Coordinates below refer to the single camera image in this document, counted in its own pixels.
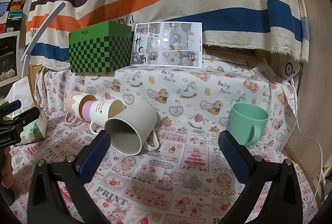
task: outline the mint green cup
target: mint green cup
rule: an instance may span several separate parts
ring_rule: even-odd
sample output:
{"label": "mint green cup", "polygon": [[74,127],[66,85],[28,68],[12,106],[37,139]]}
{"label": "mint green cup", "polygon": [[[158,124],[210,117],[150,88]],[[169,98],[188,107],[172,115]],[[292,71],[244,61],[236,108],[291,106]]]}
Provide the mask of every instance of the mint green cup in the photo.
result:
{"label": "mint green cup", "polygon": [[231,110],[228,131],[239,144],[250,150],[259,141],[268,118],[268,113],[260,107],[236,103]]}

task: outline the power cord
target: power cord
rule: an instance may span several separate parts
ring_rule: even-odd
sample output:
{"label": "power cord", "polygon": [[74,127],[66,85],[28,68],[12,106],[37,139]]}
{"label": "power cord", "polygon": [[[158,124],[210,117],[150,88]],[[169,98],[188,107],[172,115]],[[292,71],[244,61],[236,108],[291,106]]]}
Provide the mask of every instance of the power cord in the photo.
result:
{"label": "power cord", "polygon": [[319,173],[319,177],[318,177],[318,183],[317,183],[317,186],[316,186],[316,191],[315,191],[315,194],[314,194],[314,196],[313,196],[313,199],[311,200],[311,203],[310,203],[310,205],[308,206],[308,209],[307,209],[307,211],[305,212],[305,214],[304,214],[304,216],[303,216],[303,219],[304,219],[305,216],[307,215],[307,213],[309,212],[309,210],[310,210],[310,208],[311,208],[311,206],[312,206],[313,201],[315,200],[315,197],[316,197],[317,192],[318,192],[318,187],[319,187],[319,184],[320,184],[320,180],[321,180],[321,178],[322,178],[322,172],[323,172],[323,151],[322,151],[322,147],[320,146],[320,144],[319,144],[318,141],[316,141],[315,139],[310,138],[310,137],[308,137],[308,136],[305,136],[305,135],[301,132],[301,130],[300,130],[300,127],[299,127],[299,125],[298,125],[298,96],[297,96],[297,94],[296,94],[296,89],[295,89],[295,86],[294,86],[294,80],[293,80],[293,78],[290,79],[290,84],[291,84],[291,86],[292,86],[292,88],[293,88],[294,101],[295,101],[295,120],[296,120],[296,125],[297,125],[297,127],[298,127],[298,131],[300,132],[300,134],[301,134],[303,137],[305,137],[305,138],[307,138],[307,139],[309,139],[309,140],[315,142],[315,143],[318,145],[318,147],[319,147],[319,151],[320,151],[320,173]]}

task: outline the cup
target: cup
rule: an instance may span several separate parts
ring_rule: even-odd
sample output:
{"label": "cup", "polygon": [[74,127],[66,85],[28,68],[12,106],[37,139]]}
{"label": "cup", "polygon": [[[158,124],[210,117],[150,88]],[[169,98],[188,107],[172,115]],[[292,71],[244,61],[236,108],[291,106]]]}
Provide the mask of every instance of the cup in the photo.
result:
{"label": "cup", "polygon": [[[97,100],[95,96],[88,93],[72,91],[67,93],[64,107],[67,111],[65,122],[67,125],[76,126],[79,120],[85,121],[82,115],[82,108],[85,102],[89,100]],[[70,116],[74,116],[74,120],[70,121]]]}
{"label": "cup", "polygon": [[90,131],[96,135],[98,133],[93,131],[96,124],[104,127],[106,121],[109,118],[116,116],[124,109],[125,106],[119,99],[106,99],[87,102],[85,104],[85,108],[83,107],[86,120],[91,122]]}
{"label": "cup", "polygon": [[268,121],[269,115],[262,108],[249,103],[233,105],[228,131],[248,150],[255,147]]}
{"label": "cup", "polygon": [[[118,115],[105,123],[105,130],[111,136],[111,146],[126,155],[136,155],[142,147],[148,151],[156,151],[159,141],[154,131],[157,123],[157,112],[147,102],[137,102],[128,106]],[[146,139],[153,133],[154,146],[150,146]]]}

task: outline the white mug handle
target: white mug handle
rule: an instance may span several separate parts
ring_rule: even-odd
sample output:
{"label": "white mug handle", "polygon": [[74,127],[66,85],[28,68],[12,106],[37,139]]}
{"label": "white mug handle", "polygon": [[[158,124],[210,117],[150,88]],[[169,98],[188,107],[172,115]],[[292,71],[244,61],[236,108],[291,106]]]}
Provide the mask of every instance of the white mug handle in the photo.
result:
{"label": "white mug handle", "polygon": [[66,113],[66,117],[65,117],[65,122],[67,125],[69,125],[70,127],[74,127],[77,125],[78,121],[80,121],[80,119],[76,116],[74,120],[69,121],[71,114],[70,113]]}
{"label": "white mug handle", "polygon": [[93,129],[95,129],[95,126],[96,126],[96,124],[92,121],[92,122],[90,123],[90,131],[91,131],[93,134],[98,135],[97,132],[94,132],[94,131],[93,131]]}
{"label": "white mug handle", "polygon": [[153,131],[153,135],[152,135],[152,137],[153,137],[153,143],[154,143],[154,146],[149,145],[146,141],[145,141],[145,143],[143,144],[143,147],[144,147],[146,150],[150,151],[150,152],[154,152],[154,151],[156,151],[156,150],[159,148],[159,141],[158,141],[158,138],[157,138],[156,132],[154,131],[154,128],[153,128],[152,131]]}

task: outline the green box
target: green box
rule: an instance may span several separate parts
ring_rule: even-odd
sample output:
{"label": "green box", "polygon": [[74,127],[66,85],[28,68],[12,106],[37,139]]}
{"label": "green box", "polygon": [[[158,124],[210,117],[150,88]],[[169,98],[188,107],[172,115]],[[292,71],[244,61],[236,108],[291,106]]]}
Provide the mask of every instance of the green box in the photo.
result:
{"label": "green box", "polygon": [[111,72],[130,65],[132,27],[102,22],[69,33],[71,72]]}

